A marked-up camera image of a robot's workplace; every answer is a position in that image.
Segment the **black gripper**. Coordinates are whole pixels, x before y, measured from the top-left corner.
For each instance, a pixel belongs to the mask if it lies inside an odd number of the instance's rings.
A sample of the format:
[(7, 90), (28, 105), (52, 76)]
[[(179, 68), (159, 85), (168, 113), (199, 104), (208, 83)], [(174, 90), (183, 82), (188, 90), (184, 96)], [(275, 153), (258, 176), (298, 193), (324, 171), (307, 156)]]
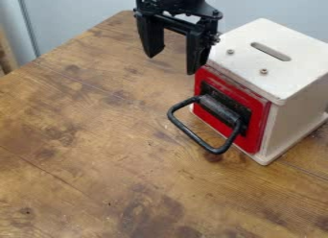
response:
[(219, 43), (218, 21), (223, 13), (207, 0), (136, 0), (135, 16), (146, 54), (154, 58), (164, 49), (164, 28), (187, 35), (187, 74), (207, 63)]

